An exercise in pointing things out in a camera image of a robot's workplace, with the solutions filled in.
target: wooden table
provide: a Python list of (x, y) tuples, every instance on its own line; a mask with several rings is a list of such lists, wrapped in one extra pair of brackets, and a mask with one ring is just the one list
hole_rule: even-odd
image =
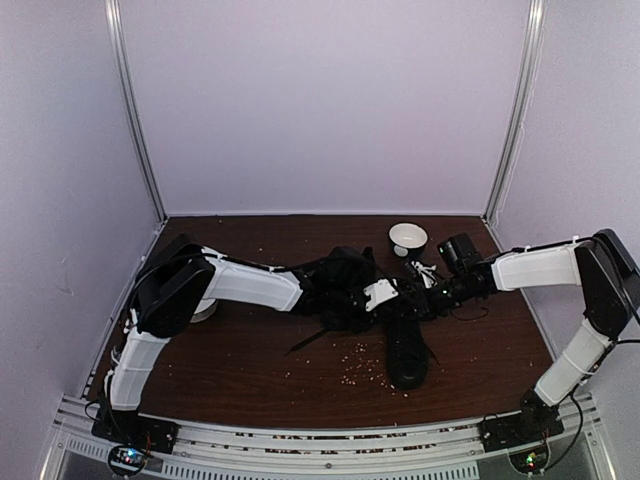
[[(179, 233), (230, 255), (292, 265), (327, 255), (333, 246), (374, 248), (391, 275), (402, 261), (389, 252), (387, 232), (415, 222), (430, 240), (424, 260), (446, 273), (435, 245), (467, 232), (482, 254), (496, 246), (474, 217), (285, 216), (171, 219), (158, 248)], [(316, 317), (222, 303), (204, 323), (191, 325), (161, 354), (144, 391), (144, 413), (260, 427), (347, 428), (407, 425), (482, 416), (518, 408), (522, 394), (551, 359), (519, 292), (483, 302), (489, 314), (475, 321), (452, 317), (424, 323), (425, 341), (438, 358), (425, 384), (402, 393), (385, 372), (381, 328), (361, 334), (332, 333), (285, 356), (317, 332)], [(460, 318), (482, 313), (473, 301)], [(112, 343), (117, 341), (115, 332)], [(90, 398), (107, 370), (106, 355)]]

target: white backdrop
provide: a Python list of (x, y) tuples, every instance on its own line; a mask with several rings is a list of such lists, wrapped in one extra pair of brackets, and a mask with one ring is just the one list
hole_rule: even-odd
[(481, 213), (526, 0), (122, 3), (169, 214)]
[(34, 479), (156, 219), (104, 1), (3, 0), (0, 59), (0, 478)]
[[(498, 233), (505, 247), (611, 227), (640, 262), (640, 4), (549, 3), (535, 95)], [(531, 289), (556, 353), (584, 311), (577, 287)], [(640, 338), (635, 321), (625, 335)], [(588, 384), (621, 479), (640, 478), (640, 351), (618, 347)]]

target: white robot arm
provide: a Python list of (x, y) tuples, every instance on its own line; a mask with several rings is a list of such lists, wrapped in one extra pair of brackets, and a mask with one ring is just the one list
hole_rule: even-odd
[(94, 434), (110, 439), (135, 436), (141, 428), (141, 393), (162, 348), (215, 300), (302, 315), (332, 311), (349, 319), (347, 328), (357, 332), (407, 311), (398, 308), (403, 302), (410, 302), (416, 318), (429, 319), (474, 297), (578, 285), (586, 304), (579, 330), (525, 394), (517, 419), (524, 437), (545, 431), (557, 416), (556, 406), (593, 374), (633, 317), (640, 302), (637, 266), (611, 230), (489, 259), (479, 255), (466, 234), (451, 237), (438, 250), (453, 276), (429, 286), (407, 279), (376, 280), (373, 256), (366, 250), (360, 254), (336, 248), (323, 259), (284, 268), (252, 264), (177, 239), (138, 276), (126, 343), (113, 355), (115, 367), (105, 379), (104, 408)]

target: robotic arm link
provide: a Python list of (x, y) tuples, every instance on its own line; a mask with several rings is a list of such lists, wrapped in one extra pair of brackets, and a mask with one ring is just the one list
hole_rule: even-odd
[(477, 297), (534, 286), (582, 287), (586, 309), (576, 336), (521, 401), (522, 413), (482, 423), (487, 451), (562, 432), (557, 405), (595, 372), (640, 305), (640, 274), (612, 230), (484, 259), (466, 234), (438, 245), (452, 276), (436, 282), (377, 279), (370, 248), (336, 247), (297, 267), (253, 264), (175, 239), (138, 275), (123, 345), (112, 354), (96, 436), (170, 453), (177, 426), (138, 416), (142, 390), (162, 348), (217, 300), (322, 316), (328, 330), (365, 331), (387, 318), (433, 320)]

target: cable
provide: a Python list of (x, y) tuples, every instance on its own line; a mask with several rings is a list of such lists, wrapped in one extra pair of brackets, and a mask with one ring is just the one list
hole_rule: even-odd
[(573, 437), (573, 440), (571, 440), (571, 443), (569, 444), (569, 446), (564, 450), (564, 452), (562, 452), (562, 455), (560, 455), (558, 457), (558, 459), (555, 462), (553, 462), (551, 465), (541, 469), (541, 472), (543, 474), (546, 473), (547, 471), (551, 470), (552, 468), (555, 468), (556, 465), (558, 465), (562, 460), (564, 460), (564, 458), (567, 456), (569, 451), (576, 444), (576, 442), (578, 441), (578, 438), (580, 438), (580, 434), (582, 433), (582, 427), (584, 426), (584, 413), (582, 412), (582, 407), (580, 407), (580, 404), (578, 403), (578, 401), (576, 400), (576, 398), (574, 396), (575, 391), (577, 390), (577, 388), (578, 387), (573, 389), (573, 391), (569, 394), (569, 398), (571, 399), (573, 404), (578, 409), (578, 414), (580, 415), (580, 424), (578, 425), (578, 430), (576, 431), (576, 434)]
[(129, 435), (125, 435), (124, 432), (122, 431), (122, 429), (120, 428), (120, 426), (118, 425), (118, 422), (116, 421), (116, 417), (113, 414), (113, 410), (111, 409), (111, 397), (109, 395), (110, 391), (111, 391), (111, 379), (112, 377), (109, 377), (107, 380), (107, 384), (105, 385), (105, 398), (107, 401), (107, 412), (109, 412), (109, 416), (111, 417), (111, 421), (113, 422), (113, 426), (116, 427), (116, 430), (118, 430), (118, 433), (120, 434), (120, 438), (123, 439), (123, 441), (128, 442), (127, 446), (131, 445), (133, 446), (133, 440), (131, 440), (131, 438), (129, 437)]
[(89, 417), (89, 420), (93, 420), (94, 422), (97, 421), (98, 419), (95, 418), (95, 417), (92, 417), (91, 415), (89, 415), (89, 407), (91, 407), (91, 405), (95, 405), (98, 402), (99, 402), (99, 400), (93, 400), (92, 402), (89, 402), (84, 406), (84, 414), (87, 417)]
[(487, 315), (489, 315), (489, 309), (485, 306), (479, 305), (480, 310), (482, 310), (482, 313), (480, 315), (476, 315), (475, 317), (469, 317), (469, 318), (464, 318), (464, 317), (459, 317), (454, 313), (454, 310), (461, 308), (462, 305), (459, 305), (455, 308), (452, 308), (451, 310), (449, 310), (449, 315), (451, 315), (453, 318), (455, 318), (456, 320), (460, 321), (460, 322), (474, 322), (476, 320), (480, 320), (481, 318), (486, 317)]

